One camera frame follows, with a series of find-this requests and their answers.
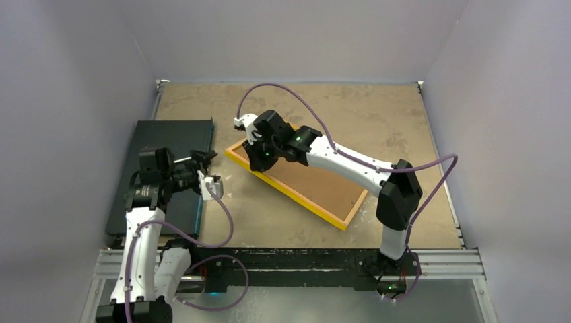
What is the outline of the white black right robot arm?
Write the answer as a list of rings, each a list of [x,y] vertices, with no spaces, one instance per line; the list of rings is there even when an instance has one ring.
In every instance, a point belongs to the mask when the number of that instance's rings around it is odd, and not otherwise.
[[[320,168],[350,180],[376,195],[376,217],[383,226],[378,265],[388,274],[403,267],[411,218],[423,192],[412,165],[367,157],[328,140],[319,130],[293,127],[276,111],[244,114],[233,120],[246,133],[242,144],[254,172],[270,170],[280,159]]]

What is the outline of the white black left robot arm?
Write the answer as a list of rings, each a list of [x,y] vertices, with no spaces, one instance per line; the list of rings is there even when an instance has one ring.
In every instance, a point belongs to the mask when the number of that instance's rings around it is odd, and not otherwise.
[[[168,203],[192,190],[205,200],[220,198],[222,181],[208,167],[214,150],[176,160],[167,147],[143,148],[139,169],[125,194],[126,236],[121,267],[107,305],[96,322],[171,322],[172,303],[183,275],[195,274],[201,257],[195,239],[165,221]]]

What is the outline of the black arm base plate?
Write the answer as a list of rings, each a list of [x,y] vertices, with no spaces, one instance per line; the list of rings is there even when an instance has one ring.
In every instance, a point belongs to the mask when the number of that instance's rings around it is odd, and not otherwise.
[[[377,248],[200,248],[189,250],[184,275],[194,275],[208,293],[228,287],[347,287],[402,293],[422,273],[416,253],[398,260]]]

